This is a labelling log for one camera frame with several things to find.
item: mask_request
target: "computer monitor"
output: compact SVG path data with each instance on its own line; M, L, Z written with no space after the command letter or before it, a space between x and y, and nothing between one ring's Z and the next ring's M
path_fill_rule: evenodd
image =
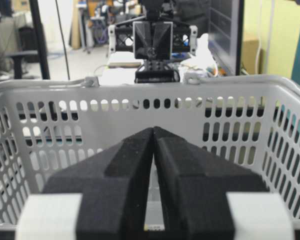
M208 47L227 76L240 75L244 0L210 0Z

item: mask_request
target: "cable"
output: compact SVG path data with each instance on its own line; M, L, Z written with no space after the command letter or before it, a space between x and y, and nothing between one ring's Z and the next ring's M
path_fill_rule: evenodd
M260 9L259 9L259 19L258 19L258 38L259 38L259 46L258 46L258 50L256 52L256 55L255 55L255 63L254 63L254 71L255 71L255 74L258 74L259 73L259 70L258 70L258 66L259 66L259 58L260 58L260 53L261 53L261 48L262 48L262 39L261 39L261 24L262 24L262 1L263 0L260 0Z
M66 50L64 33L63 33L63 30L62 30L62 26L61 26L61 19L60 19L60 12L59 12L58 0L55 0L55 5L56 5L56 11L57 11L57 14L58 14L58 21L59 21L60 33L61 33L62 44L63 44L63 51L64 51L64 57L65 57L65 65L66 65L66 73L68 75L68 80L70 81L68 56L67 56L67 50Z
M96 75L96 71L98 71L100 68L105 68L105 67L107 67L107 66L108 66L108 65L106 65L106 64L98 66L98 67L93 71L93 75L95 76L95 75Z
M270 56L270 44L272 40L272 32L274 26L274 17L275 17L275 0L271 1L271 14L270 14L270 22L269 22L269 32L268 32L268 43L266 47L266 56L264 63L264 73L268 74L268 64L269 64L269 56Z

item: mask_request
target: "black metal frame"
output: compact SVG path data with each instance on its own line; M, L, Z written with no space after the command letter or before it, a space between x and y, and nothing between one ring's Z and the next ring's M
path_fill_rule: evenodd
M41 75L44 80L50 79L49 65L47 59L47 48L44 29L41 23L38 0L29 0L33 27L38 47Z

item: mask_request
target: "floor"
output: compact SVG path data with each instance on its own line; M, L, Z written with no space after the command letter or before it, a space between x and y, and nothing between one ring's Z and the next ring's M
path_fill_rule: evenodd
M70 79L78 80L90 76L100 76L104 70L103 66L108 62L108 46L94 47L88 54L83 49L68 50L68 63ZM63 53L49 53L48 65L50 79L57 81L67 81L66 60ZM28 63L26 66L27 75L38 76L41 78L39 63Z

